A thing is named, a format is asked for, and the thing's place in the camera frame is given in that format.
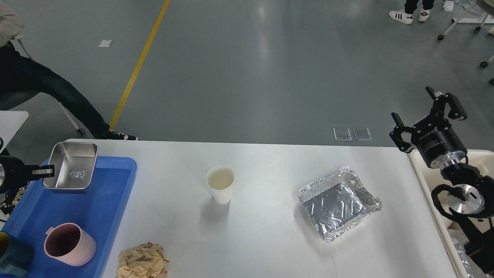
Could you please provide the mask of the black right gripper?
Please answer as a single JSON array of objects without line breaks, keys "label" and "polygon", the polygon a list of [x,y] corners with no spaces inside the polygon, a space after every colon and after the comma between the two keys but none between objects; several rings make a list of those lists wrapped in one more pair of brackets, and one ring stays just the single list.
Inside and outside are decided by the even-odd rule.
[{"label": "black right gripper", "polygon": [[[464,121],[468,116],[455,95],[437,92],[430,86],[425,90],[433,100],[429,115],[408,127],[399,114],[392,112],[395,127],[389,136],[403,153],[410,153],[415,148],[427,167],[439,168],[444,161],[461,160],[467,155],[467,149],[452,129],[449,119]],[[410,141],[404,141],[403,133],[411,134]]]}]

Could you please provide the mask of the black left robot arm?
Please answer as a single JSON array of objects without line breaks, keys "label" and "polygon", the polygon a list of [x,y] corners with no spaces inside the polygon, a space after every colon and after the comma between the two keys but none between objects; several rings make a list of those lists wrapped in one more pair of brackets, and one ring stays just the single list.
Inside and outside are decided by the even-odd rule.
[{"label": "black left robot arm", "polygon": [[31,181],[55,176],[54,165],[26,165],[17,157],[11,156],[7,149],[0,156],[0,193],[5,195],[1,202],[1,211],[5,215],[14,210],[17,193]]}]

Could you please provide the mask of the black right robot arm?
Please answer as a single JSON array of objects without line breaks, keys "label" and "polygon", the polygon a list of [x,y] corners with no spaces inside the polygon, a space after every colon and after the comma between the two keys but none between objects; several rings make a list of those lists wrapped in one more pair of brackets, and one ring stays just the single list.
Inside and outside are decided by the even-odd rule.
[{"label": "black right robot arm", "polygon": [[494,181],[468,162],[467,148],[452,129],[450,120],[463,121],[467,114],[458,98],[427,86],[433,105],[427,116],[409,127],[399,114],[391,116],[395,127],[390,138],[403,153],[417,149],[425,165],[439,169],[450,184],[431,191],[434,207],[441,216],[458,223],[468,238],[466,252],[484,272],[493,275],[493,227],[481,232],[471,221],[490,219],[494,214]]}]

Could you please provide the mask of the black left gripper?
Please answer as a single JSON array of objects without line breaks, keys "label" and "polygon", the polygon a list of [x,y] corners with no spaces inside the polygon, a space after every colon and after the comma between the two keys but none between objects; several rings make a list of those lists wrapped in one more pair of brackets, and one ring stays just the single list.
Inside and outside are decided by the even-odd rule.
[{"label": "black left gripper", "polygon": [[19,158],[1,156],[1,185],[0,193],[18,190],[27,184],[27,181],[38,181],[55,176],[54,165],[25,165]]}]

